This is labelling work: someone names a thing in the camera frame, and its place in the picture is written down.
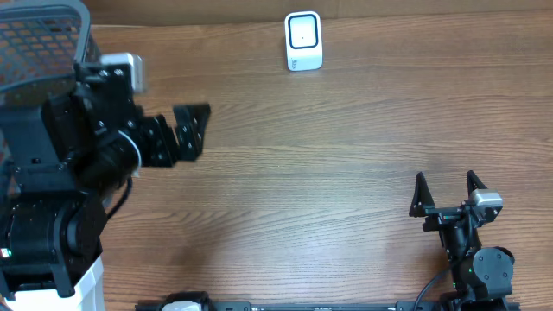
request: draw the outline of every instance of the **white object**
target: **white object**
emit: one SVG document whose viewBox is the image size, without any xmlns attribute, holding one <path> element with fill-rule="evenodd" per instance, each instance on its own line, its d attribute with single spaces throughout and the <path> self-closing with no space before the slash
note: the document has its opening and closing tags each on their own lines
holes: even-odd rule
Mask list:
<svg viewBox="0 0 553 311">
<path fill-rule="evenodd" d="M 321 18 L 314 11 L 290 13 L 284 20 L 286 56 L 290 71 L 322 66 Z"/>
<path fill-rule="evenodd" d="M 14 301 L 6 301 L 13 311 L 105 311 L 104 265 L 98 257 L 75 286 L 75 295 L 60 298 L 55 289 L 16 292 Z"/>
<path fill-rule="evenodd" d="M 131 53 L 104 54 L 100 56 L 102 65 L 130 65 L 130 83 L 134 93 L 146 92 L 146 69 L 144 60 L 138 55 Z"/>
<path fill-rule="evenodd" d="M 178 301 L 164 306 L 162 311 L 201 311 L 201 305 L 192 301 Z"/>
</svg>

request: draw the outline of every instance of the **mesh basket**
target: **mesh basket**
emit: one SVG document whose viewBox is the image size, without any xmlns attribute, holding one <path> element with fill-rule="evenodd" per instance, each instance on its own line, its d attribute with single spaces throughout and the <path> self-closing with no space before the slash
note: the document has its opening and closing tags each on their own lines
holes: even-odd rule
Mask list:
<svg viewBox="0 0 553 311">
<path fill-rule="evenodd" d="M 78 0 L 28 0 L 0 6 L 0 92 L 67 75 L 75 61 L 98 58 L 90 35 L 90 13 Z"/>
</svg>

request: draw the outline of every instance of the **wire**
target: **wire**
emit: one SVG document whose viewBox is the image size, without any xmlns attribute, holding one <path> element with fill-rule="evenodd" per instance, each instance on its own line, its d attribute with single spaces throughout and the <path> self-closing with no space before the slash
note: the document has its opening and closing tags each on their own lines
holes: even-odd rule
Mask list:
<svg viewBox="0 0 553 311">
<path fill-rule="evenodd" d="M 123 195 L 121 196 L 121 199 L 119 199 L 118 203 L 110 210 L 109 213 L 107 213 L 108 220 L 111 219 L 111 217 L 113 217 L 113 215 L 115 215 L 115 213 L 118 212 L 119 208 L 123 206 L 125 201 L 129 199 L 129 195 L 131 192 L 132 192 L 132 178 L 129 177 L 129 179 L 127 180 L 127 188 L 124 190 Z"/>
<path fill-rule="evenodd" d="M 470 250 L 470 242 L 471 242 L 471 239 L 473 238 L 473 225 L 472 225 L 471 213 L 470 213 L 471 209 L 472 209 L 472 207 L 469 207 L 468 213 L 467 213 L 468 235 L 467 235 L 467 240 L 465 241 L 465 250 L 462 252 L 463 255 L 460 256 L 459 258 L 457 258 L 457 260 L 454 263 L 450 264 L 446 269 L 442 270 L 442 272 L 438 273 L 437 276 L 434 276 L 434 278 L 432 280 L 430 280 L 430 282 L 428 282 L 428 284 L 426 284 L 426 286 L 423 288 L 423 290 L 421 290 L 421 293 L 416 298 L 415 306 L 413 307 L 413 311 L 417 311 L 418 305 L 419 305 L 419 303 L 421 303 L 421 300 L 423 299 L 424 295 L 426 295 L 426 292 L 432 286 L 434 286 L 434 284 L 436 282 L 443 279 L 443 277 L 445 275 L 447 275 L 447 273 L 450 270 L 452 270 L 453 268 L 458 266 L 460 263 L 462 263 L 464 257 L 467 255 L 468 251 Z"/>
</svg>

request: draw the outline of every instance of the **small white device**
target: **small white device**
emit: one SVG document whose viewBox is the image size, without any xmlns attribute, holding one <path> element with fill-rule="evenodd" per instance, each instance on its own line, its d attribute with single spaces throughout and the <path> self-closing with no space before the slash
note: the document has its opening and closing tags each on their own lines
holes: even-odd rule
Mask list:
<svg viewBox="0 0 553 311">
<path fill-rule="evenodd" d="M 322 66 L 321 18 L 314 11 L 290 13 L 284 20 L 286 56 L 290 71 Z"/>
<path fill-rule="evenodd" d="M 131 53 L 104 54 L 100 56 L 102 65 L 130 65 L 130 83 L 135 94 L 146 92 L 146 72 L 143 59 Z"/>
</svg>

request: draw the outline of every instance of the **table surface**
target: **table surface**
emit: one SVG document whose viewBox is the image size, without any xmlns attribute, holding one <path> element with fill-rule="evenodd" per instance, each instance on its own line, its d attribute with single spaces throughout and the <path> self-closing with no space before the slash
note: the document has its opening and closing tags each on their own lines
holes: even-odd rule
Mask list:
<svg viewBox="0 0 553 311">
<path fill-rule="evenodd" d="M 409 218 L 473 169 L 505 208 L 480 229 L 514 253 L 511 300 L 553 300 L 553 11 L 323 21 L 325 61 L 290 73 L 281 22 L 100 28 L 148 64 L 146 113 L 208 101 L 199 161 L 143 169 L 102 234 L 109 310 L 171 292 L 216 300 L 413 300 L 447 265 Z M 429 293 L 451 290 L 450 279 Z"/>
</svg>

